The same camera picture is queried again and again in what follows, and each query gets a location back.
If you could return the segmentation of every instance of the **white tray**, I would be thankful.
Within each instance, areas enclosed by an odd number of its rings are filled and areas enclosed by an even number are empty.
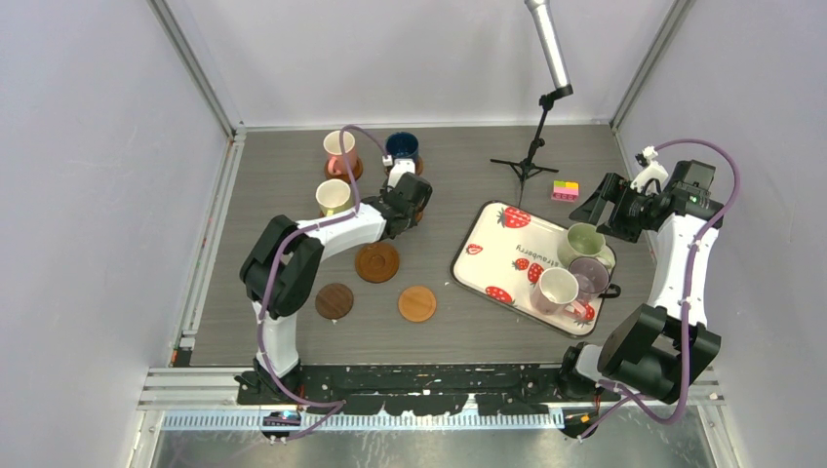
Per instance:
[[[451,272],[454,279],[474,293],[561,332],[575,337],[589,334],[600,317],[602,298],[589,303],[594,317],[580,317],[571,306],[563,314],[545,315],[534,309],[529,301],[532,290],[529,272],[538,271],[535,264],[543,269],[561,266],[557,246],[565,239],[568,229],[526,212],[504,216],[509,209],[517,210],[502,202],[483,205],[453,259]],[[522,258],[529,263],[526,269],[521,269],[525,266],[524,261],[518,262]],[[487,293],[492,292],[490,288],[506,292],[511,301],[502,302],[490,297]]]

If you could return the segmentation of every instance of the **dark brown coaster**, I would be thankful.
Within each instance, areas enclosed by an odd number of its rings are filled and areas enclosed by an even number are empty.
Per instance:
[[[369,283],[384,283],[399,271],[399,253],[385,242],[364,246],[356,253],[356,273]]]
[[[338,320],[353,308],[353,292],[342,283],[331,283],[316,294],[316,312],[330,320]]]
[[[356,180],[359,180],[359,177],[362,176],[362,171],[365,167],[362,165],[362,158],[356,157],[356,167],[353,168],[353,175],[356,177]],[[325,178],[330,180],[331,178],[337,178],[339,180],[344,180],[347,183],[350,183],[350,177],[347,175],[347,172],[342,173],[341,175],[333,175],[328,172],[328,160],[325,160]]]
[[[422,160],[421,156],[419,156],[419,159],[416,160],[416,175],[421,176],[422,171],[424,171],[424,170],[425,170],[425,161]],[[389,174],[390,174],[390,168],[385,168],[385,175],[387,176]]]
[[[399,313],[411,322],[424,322],[434,316],[437,298],[424,286],[411,286],[399,295]]]

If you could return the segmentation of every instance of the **white wall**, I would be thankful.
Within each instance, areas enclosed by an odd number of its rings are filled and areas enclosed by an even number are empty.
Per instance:
[[[0,465],[124,466],[226,141],[144,0],[0,4]]]
[[[607,121],[671,3],[552,1],[574,96],[549,121]],[[247,126],[535,124],[552,91],[523,0],[170,4]]]
[[[742,171],[741,198],[712,251],[713,365],[755,466],[823,466],[827,407],[827,3],[697,2],[644,87],[621,136],[629,157],[675,137],[718,142]],[[729,167],[707,150],[664,150]]]

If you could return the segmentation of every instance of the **light pink mug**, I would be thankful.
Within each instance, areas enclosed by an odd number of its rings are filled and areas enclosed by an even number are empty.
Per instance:
[[[337,130],[330,132],[325,136],[324,146],[325,151],[328,152],[328,172],[334,176],[341,176],[347,174],[347,168],[344,166],[341,149],[338,142],[338,134],[341,132]],[[356,154],[356,138],[350,132],[344,133],[344,158],[350,163],[350,169],[356,170],[356,163],[359,161],[359,156]]]
[[[565,268],[548,268],[534,285],[530,300],[540,313],[551,315],[563,311],[577,299],[580,286],[574,275]]]

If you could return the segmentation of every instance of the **black tripod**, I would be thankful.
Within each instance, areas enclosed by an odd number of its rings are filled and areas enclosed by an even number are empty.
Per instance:
[[[557,100],[558,98],[562,98],[563,96],[567,96],[571,93],[571,86],[569,86],[568,88],[569,89],[567,91],[569,92],[567,94],[560,93],[560,90],[558,90],[540,97],[539,105],[543,108],[543,114],[540,117],[540,124],[537,126],[537,133],[534,134],[532,144],[529,146],[529,155],[526,156],[526,159],[520,161],[519,163],[515,163],[513,161],[503,161],[501,159],[491,159],[492,163],[511,166],[511,169],[514,170],[514,173],[517,175],[517,178],[520,179],[520,200],[517,202],[517,208],[520,208],[520,205],[523,204],[523,190],[526,187],[526,180],[543,172],[559,172],[556,169],[543,168],[541,166],[538,166],[533,162],[533,159],[534,155],[537,153],[537,148],[540,148],[545,145],[545,140],[540,137],[543,125],[545,125],[545,116],[548,115],[548,111],[551,110],[552,107],[554,107],[555,100]]]

